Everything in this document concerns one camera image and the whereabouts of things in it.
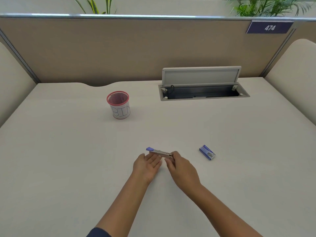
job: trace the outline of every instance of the forearm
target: forearm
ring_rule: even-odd
[[[220,237],[261,236],[203,185],[186,194],[207,216]]]
[[[104,229],[112,237],[127,237],[147,187],[142,178],[132,173],[96,227]]]

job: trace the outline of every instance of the number sign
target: number sign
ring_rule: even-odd
[[[292,21],[252,21],[247,34],[285,34],[292,24]]]

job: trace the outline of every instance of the red rim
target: red rim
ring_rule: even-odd
[[[123,92],[123,93],[125,93],[127,95],[127,100],[124,103],[121,103],[121,104],[111,104],[111,103],[109,103],[109,101],[108,101],[109,96],[112,95],[113,93],[116,93],[116,92]],[[109,105],[113,105],[113,106],[124,105],[124,104],[126,104],[128,102],[129,99],[130,99],[130,96],[125,91],[113,91],[110,94],[108,94],[108,96],[106,97],[106,101],[109,103]]]

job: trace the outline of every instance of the desk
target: desk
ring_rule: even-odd
[[[85,236],[148,146],[178,150],[263,236],[315,236],[316,126],[263,78],[239,82],[250,97],[160,101],[160,81],[38,84],[0,129],[1,236]],[[130,95],[124,120],[106,102],[116,90]],[[129,236],[217,234],[163,163]]]

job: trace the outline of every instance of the cubicle partition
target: cubicle partition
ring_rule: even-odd
[[[284,34],[247,34],[252,19],[294,24]],[[2,15],[0,29],[38,82],[90,85],[157,80],[164,67],[242,66],[240,77],[257,77],[266,75],[289,43],[316,39],[313,19],[252,19]]]

